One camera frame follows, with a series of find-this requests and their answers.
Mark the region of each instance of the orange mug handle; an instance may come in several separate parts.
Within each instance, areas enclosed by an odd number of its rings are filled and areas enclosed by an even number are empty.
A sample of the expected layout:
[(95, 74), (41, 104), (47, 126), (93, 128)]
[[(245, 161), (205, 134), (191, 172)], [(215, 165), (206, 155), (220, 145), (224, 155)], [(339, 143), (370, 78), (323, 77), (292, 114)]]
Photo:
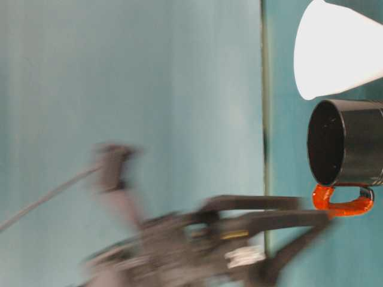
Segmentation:
[(328, 210), (331, 217), (362, 215), (373, 207), (374, 193), (368, 187), (360, 187), (357, 199), (344, 203), (331, 203), (335, 187), (324, 187), (317, 184), (312, 193), (312, 202), (316, 209)]

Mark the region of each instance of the black mug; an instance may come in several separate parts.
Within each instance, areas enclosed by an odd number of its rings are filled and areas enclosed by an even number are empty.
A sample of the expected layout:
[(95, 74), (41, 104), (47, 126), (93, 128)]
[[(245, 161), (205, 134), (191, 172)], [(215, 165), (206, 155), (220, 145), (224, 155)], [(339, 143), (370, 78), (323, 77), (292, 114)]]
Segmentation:
[[(322, 100), (308, 127), (308, 158), (318, 182), (313, 193), (317, 209), (334, 216), (359, 215), (371, 210), (371, 186), (383, 185), (383, 102)], [(337, 186), (360, 187), (359, 198), (330, 203)]]

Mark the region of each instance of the teal surface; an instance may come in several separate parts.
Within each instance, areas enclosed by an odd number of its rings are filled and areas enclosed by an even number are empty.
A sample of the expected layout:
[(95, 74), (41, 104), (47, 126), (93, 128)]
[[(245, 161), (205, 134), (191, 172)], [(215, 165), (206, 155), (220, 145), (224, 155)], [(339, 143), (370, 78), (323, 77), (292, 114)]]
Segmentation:
[[(148, 216), (262, 194), (260, 59), (258, 0), (0, 1), (0, 221), (111, 139)], [(75, 286), (133, 232), (82, 182), (0, 234), (0, 286)]]
[[(329, 1), (350, 7), (383, 23), (383, 3), (373, 0)], [(267, 186), (271, 195), (310, 196), (315, 181), (306, 156), (309, 116), (320, 99), (303, 100), (293, 74), (294, 40), (300, 18), (309, 0), (265, 0), (265, 115)], [(337, 99), (383, 99), (383, 81), (378, 80), (332, 96)], [(357, 197), (356, 188), (341, 188), (334, 201)], [(375, 188), (375, 207), (367, 215), (340, 219), (312, 248), (304, 251), (285, 270), (280, 286), (380, 286), (383, 248), (383, 198)], [(299, 232), (277, 231), (269, 235), (274, 251)]]

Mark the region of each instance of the white cone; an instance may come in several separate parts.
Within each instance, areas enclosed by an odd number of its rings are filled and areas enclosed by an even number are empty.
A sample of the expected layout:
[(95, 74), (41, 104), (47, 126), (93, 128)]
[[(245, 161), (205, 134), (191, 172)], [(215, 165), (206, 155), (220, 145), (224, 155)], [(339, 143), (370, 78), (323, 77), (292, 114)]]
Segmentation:
[(352, 9), (313, 0), (299, 24), (294, 74), (306, 100), (383, 77), (383, 25)]

